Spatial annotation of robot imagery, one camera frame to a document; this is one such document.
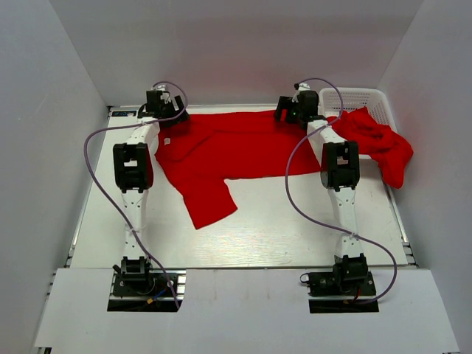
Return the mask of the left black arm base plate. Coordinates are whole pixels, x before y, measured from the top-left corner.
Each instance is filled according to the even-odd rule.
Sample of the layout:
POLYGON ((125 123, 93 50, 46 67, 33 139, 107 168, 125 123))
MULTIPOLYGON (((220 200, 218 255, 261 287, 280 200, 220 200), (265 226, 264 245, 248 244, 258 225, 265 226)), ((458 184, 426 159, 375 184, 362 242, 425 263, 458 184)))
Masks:
POLYGON ((162 272, 151 271, 146 280, 126 280, 122 274, 112 278, 108 298, 108 312, 132 313, 176 313, 175 303, 170 287, 173 287, 178 305, 184 298, 186 273, 170 272, 168 282, 162 272))

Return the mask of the red t shirt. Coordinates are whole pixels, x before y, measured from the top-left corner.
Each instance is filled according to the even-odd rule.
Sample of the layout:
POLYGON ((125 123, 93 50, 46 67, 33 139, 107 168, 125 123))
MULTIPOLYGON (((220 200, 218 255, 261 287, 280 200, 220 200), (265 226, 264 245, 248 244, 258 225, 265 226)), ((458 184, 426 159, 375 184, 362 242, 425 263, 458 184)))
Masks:
POLYGON ((273 111, 193 114, 161 129, 155 157, 201 229, 237 211, 228 179, 319 172, 305 134, 273 111))

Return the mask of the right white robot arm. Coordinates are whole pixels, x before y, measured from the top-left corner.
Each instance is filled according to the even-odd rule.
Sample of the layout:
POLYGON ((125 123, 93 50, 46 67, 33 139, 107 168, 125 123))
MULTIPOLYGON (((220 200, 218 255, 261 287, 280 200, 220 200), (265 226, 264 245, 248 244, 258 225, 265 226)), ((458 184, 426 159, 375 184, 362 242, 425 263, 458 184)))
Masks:
POLYGON ((327 118, 318 114, 319 95, 308 84, 296 84, 295 89, 294 96, 279 98, 274 118, 279 122, 282 113, 286 113, 286 121, 307 131, 302 141, 310 143, 320 163, 321 183, 330 197, 338 223, 331 226, 318 221, 317 224, 340 232, 332 271, 325 275, 310 275, 308 284, 313 289, 313 296, 355 296, 369 275, 367 258, 358 239, 355 213, 355 192, 360 181, 358 144, 340 137, 327 118))

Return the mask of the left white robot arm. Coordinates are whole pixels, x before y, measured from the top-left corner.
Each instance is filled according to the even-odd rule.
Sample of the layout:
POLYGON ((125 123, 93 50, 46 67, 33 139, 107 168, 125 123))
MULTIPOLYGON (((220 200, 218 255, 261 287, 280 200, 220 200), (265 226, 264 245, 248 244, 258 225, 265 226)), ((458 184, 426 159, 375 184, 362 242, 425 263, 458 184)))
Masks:
POLYGON ((139 125, 123 143, 113 146, 114 178, 122 196, 125 220, 125 248, 119 275, 120 283, 138 295, 148 295, 156 287, 150 272, 150 258, 142 250, 142 234, 148 191, 153 186, 150 147, 158 142, 160 126, 189 118, 181 96, 173 96, 165 84, 146 92, 146 103, 136 114, 139 125))

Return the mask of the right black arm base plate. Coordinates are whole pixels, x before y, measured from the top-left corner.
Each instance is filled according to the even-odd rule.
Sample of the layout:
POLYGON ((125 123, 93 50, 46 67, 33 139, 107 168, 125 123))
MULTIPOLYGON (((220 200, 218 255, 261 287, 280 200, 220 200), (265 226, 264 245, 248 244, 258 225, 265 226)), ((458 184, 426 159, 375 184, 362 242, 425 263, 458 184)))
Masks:
POLYGON ((378 313, 378 301, 365 304, 377 296, 372 272, 367 277, 342 290, 332 271, 305 272, 299 281, 308 289, 310 314, 378 313))

